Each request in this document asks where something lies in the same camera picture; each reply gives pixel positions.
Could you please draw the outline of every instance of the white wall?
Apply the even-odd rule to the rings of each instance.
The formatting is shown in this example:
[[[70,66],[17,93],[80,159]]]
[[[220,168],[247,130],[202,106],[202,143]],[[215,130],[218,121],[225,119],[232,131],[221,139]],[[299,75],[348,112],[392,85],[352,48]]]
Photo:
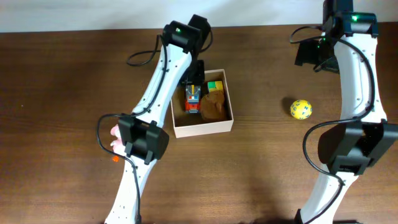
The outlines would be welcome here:
[[[398,21],[398,0],[354,0],[355,11]],[[323,0],[0,0],[0,32],[162,28],[192,14],[217,26],[322,23]]]

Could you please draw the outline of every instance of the robotic arm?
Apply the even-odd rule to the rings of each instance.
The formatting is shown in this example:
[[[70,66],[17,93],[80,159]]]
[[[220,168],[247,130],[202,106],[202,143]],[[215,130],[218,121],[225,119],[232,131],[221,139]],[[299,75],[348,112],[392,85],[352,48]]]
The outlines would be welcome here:
[[[115,153],[132,160],[137,175],[135,179],[134,170],[126,161],[116,200],[105,223],[140,222],[136,219],[139,202],[134,186],[138,184],[141,195],[150,171],[167,148],[169,136],[162,127],[178,83],[204,81],[203,61],[197,57],[210,29],[207,20],[196,15],[188,25],[173,21],[165,26],[160,37],[163,46],[159,62],[149,86],[132,116],[120,116],[119,119],[116,135],[124,147],[117,147]]]
[[[326,0],[322,31],[324,39],[300,43],[296,65],[312,63],[315,68],[340,73],[342,120],[359,118],[371,111],[355,122],[336,125],[320,137],[318,155],[322,169],[340,177],[344,185],[341,187],[338,179],[321,173],[309,200],[297,212],[295,222],[299,224],[332,224],[350,185],[398,138],[398,126],[387,124],[377,86],[376,16],[353,12],[352,0]],[[345,42],[362,51],[371,71],[363,57]]]

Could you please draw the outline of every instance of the brown tabletop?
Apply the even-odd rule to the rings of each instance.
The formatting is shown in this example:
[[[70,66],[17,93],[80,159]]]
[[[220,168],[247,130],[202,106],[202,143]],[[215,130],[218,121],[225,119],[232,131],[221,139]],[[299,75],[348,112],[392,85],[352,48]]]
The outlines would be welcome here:
[[[200,58],[223,68],[235,122],[230,133],[170,143],[142,196],[144,223],[280,223],[307,201],[318,173],[302,154],[308,128],[340,117],[340,77],[297,67],[298,26],[214,29]],[[99,30],[0,35],[1,223],[94,223],[107,217],[123,172],[96,143],[97,119],[128,113],[156,65],[129,67],[160,30]],[[398,123],[398,23],[380,25],[377,75],[390,123]],[[289,100],[313,105],[309,119],[286,113]],[[103,141],[116,120],[101,128]],[[328,128],[310,137],[310,156]],[[398,144],[349,189],[335,220],[398,220]]]

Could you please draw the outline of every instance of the cardboard box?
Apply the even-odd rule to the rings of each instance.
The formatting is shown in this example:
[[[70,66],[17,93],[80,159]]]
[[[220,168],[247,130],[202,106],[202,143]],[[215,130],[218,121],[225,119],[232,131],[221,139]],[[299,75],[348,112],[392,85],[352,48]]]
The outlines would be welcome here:
[[[207,82],[220,80],[223,81],[225,109],[227,111],[228,120],[207,123],[201,118],[200,114],[186,114],[185,87],[178,86],[171,101],[173,127],[176,138],[231,131],[232,124],[234,123],[234,117],[232,114],[231,101],[229,100],[225,71],[223,69],[205,71],[205,85],[207,85]]]

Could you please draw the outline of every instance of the yellow ball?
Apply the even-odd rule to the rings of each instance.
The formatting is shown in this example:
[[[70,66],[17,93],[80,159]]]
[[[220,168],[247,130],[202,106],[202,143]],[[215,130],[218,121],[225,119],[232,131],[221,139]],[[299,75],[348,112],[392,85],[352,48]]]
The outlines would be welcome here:
[[[307,100],[296,100],[290,107],[290,114],[296,119],[307,119],[312,114],[312,106]]]

